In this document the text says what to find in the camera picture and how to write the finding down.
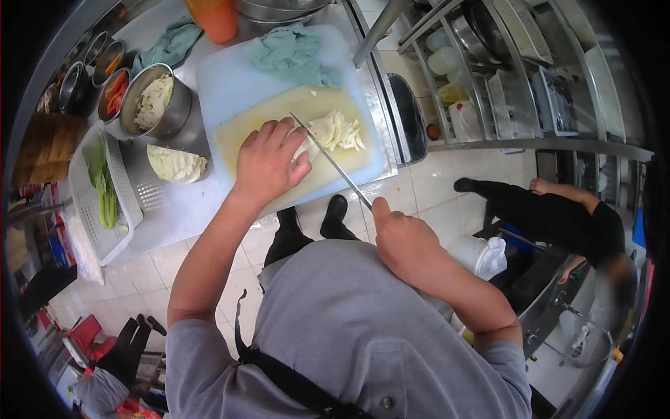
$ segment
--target knife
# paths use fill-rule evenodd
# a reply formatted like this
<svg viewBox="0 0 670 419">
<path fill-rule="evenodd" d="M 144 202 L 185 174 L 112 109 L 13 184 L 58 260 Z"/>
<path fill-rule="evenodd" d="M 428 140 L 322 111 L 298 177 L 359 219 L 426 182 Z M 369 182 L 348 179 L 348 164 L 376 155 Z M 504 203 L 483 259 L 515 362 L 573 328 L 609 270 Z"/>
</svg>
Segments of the knife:
<svg viewBox="0 0 670 419">
<path fill-rule="evenodd" d="M 356 195 L 358 195 L 358 197 L 359 197 L 360 200 L 365 204 L 365 206 L 368 207 L 368 210 L 372 211 L 372 210 L 373 210 L 373 205 L 372 205 L 372 203 L 371 203 L 370 200 L 363 194 L 363 192 L 361 192 L 360 189 L 358 189 L 358 187 L 356 186 L 356 184 L 354 183 L 354 181 L 351 180 L 351 178 L 349 178 L 349 176 L 347 176 L 346 172 L 340 167 L 340 165 L 337 164 L 337 163 L 335 162 L 335 160 L 333 160 L 333 158 L 330 156 L 330 154 L 328 154 L 328 152 L 326 151 L 326 149 L 324 148 L 324 146 L 322 146 L 321 143 L 320 143 L 319 141 L 317 141 L 316 138 L 314 138 L 314 136 L 312 135 L 312 132 L 309 130 L 309 128 L 307 128 L 307 127 L 305 126 L 305 124 L 303 124 L 302 122 L 300 122 L 300 120 L 293 114 L 293 112 L 289 112 L 289 113 L 291 114 L 291 116 L 293 117 L 293 119 L 295 119 L 295 121 L 298 122 L 298 123 L 300 124 L 301 127 L 303 127 L 304 129 L 307 129 L 307 136 L 312 140 L 312 142 L 314 142 L 314 143 L 316 144 L 317 147 L 319 147 L 319 150 L 321 150 L 321 152 L 322 152 L 322 153 L 324 154 L 324 156 L 328 159 L 328 161 L 330 162 L 330 164 L 333 165 L 333 167 L 335 168 L 335 170 L 338 171 L 338 173 L 339 173 L 340 176 L 346 181 L 346 183 L 349 184 L 349 187 L 350 187 L 351 189 L 354 190 L 354 192 L 356 193 Z"/>
</svg>

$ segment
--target blue towel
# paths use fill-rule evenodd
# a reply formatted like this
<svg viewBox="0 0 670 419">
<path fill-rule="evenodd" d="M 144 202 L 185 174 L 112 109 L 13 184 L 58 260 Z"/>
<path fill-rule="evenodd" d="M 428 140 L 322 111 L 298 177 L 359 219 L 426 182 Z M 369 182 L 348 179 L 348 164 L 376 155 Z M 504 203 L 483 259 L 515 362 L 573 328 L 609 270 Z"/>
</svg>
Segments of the blue towel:
<svg viewBox="0 0 670 419">
<path fill-rule="evenodd" d="M 261 70 L 299 84 L 342 87 L 342 72 L 322 66 L 314 58 L 321 50 L 321 38 L 302 23 L 279 26 L 249 42 L 247 60 Z"/>
<path fill-rule="evenodd" d="M 133 77 L 137 76 L 144 68 L 162 62 L 173 66 L 182 61 L 186 52 L 196 43 L 202 33 L 189 17 L 183 17 L 171 23 L 165 29 L 165 33 L 146 52 L 140 52 L 133 61 Z"/>
</svg>

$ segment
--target hand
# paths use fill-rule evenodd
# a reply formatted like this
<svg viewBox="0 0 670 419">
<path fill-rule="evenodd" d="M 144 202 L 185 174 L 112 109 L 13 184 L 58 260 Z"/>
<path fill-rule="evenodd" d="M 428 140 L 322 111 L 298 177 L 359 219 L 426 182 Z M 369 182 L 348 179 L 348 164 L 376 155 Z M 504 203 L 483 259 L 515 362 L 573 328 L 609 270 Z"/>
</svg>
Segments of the hand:
<svg viewBox="0 0 670 419">
<path fill-rule="evenodd" d="M 531 181 L 531 190 L 536 195 L 548 194 L 550 188 L 551 184 L 544 179 L 537 178 Z"/>
<path fill-rule="evenodd" d="M 237 181 L 231 193 L 243 197 L 263 209 L 272 200 L 295 188 L 312 170 L 307 152 L 291 165 L 293 155 L 307 137 L 303 127 L 293 129 L 293 118 L 280 122 L 268 121 L 260 131 L 254 131 L 240 147 L 237 160 Z"/>
<path fill-rule="evenodd" d="M 439 272 L 439 264 L 450 258 L 440 240 L 423 220 L 391 212 L 384 198 L 373 202 L 379 257 L 398 278 L 431 293 L 428 282 Z"/>
</svg>

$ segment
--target shredded cabbage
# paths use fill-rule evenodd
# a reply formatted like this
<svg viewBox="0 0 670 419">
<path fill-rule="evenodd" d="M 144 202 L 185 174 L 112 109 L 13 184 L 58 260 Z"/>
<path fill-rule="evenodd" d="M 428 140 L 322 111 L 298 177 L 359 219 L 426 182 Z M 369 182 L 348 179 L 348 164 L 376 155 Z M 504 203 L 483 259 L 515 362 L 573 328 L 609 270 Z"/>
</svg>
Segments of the shredded cabbage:
<svg viewBox="0 0 670 419">
<path fill-rule="evenodd" d="M 330 111 L 325 117 L 310 121 L 310 129 L 317 141 L 330 151 L 335 150 L 336 146 L 341 148 L 354 148 L 356 151 L 365 149 L 360 140 L 360 129 L 358 119 L 353 123 L 344 120 L 344 115 L 339 109 Z"/>
<path fill-rule="evenodd" d="M 139 112 L 135 123 L 140 128 L 147 130 L 161 119 L 170 103 L 172 85 L 172 76 L 163 74 L 144 89 L 140 99 L 136 99 Z"/>
</svg>

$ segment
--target person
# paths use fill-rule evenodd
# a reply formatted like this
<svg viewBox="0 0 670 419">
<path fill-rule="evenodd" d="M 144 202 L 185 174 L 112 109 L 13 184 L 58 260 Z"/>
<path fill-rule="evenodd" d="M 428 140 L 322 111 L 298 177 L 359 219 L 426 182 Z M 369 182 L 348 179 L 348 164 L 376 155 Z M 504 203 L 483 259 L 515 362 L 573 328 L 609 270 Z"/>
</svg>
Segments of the person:
<svg viewBox="0 0 670 419">
<path fill-rule="evenodd" d="M 456 192 L 474 192 L 486 199 L 484 229 L 493 217 L 509 222 L 530 241 L 556 245 L 577 257 L 564 269 L 559 284 L 587 261 L 602 266 L 619 290 L 626 290 L 631 260 L 625 254 L 624 227 L 619 215 L 589 192 L 568 184 L 533 179 L 530 189 L 503 182 L 461 178 Z"/>
<path fill-rule="evenodd" d="M 135 383 L 139 360 L 151 330 L 167 335 L 152 316 L 145 320 L 138 314 L 137 319 L 128 319 L 114 346 L 95 365 L 93 374 L 84 375 L 71 387 L 73 411 L 90 419 L 117 417 L 117 409 L 128 398 Z"/>
<path fill-rule="evenodd" d="M 167 308 L 170 415 L 530 418 L 521 326 L 509 303 L 452 259 L 428 225 L 391 212 L 384 198 L 372 208 L 377 246 L 346 234 L 339 198 L 321 232 L 347 237 L 312 241 L 293 211 L 281 213 L 251 346 L 236 320 L 240 360 L 230 356 L 214 311 L 235 251 L 263 208 L 311 170 L 307 153 L 293 163 L 307 135 L 302 127 L 289 134 L 293 127 L 284 118 L 248 136 L 233 188 L 178 271 Z M 417 290 L 453 306 L 474 348 Z"/>
</svg>

